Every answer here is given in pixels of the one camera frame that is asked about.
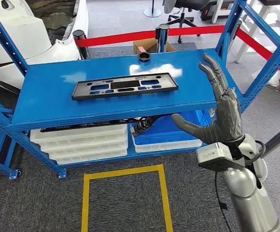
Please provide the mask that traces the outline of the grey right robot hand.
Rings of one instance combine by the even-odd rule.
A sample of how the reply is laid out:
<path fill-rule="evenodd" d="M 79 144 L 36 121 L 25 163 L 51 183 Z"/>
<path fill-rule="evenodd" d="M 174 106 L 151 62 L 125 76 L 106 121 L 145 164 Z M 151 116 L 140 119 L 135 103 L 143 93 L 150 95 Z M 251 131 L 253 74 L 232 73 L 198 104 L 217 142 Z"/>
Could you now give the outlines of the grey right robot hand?
<path fill-rule="evenodd" d="M 203 59 L 209 65 L 200 62 L 198 67 L 207 75 L 213 87 L 217 105 L 216 120 L 207 126 L 188 122 L 180 114 L 173 114 L 172 120 L 177 127 L 206 144 L 225 143 L 242 138 L 244 134 L 241 108 L 235 90 L 228 86 L 221 67 L 213 57 L 204 54 Z"/>

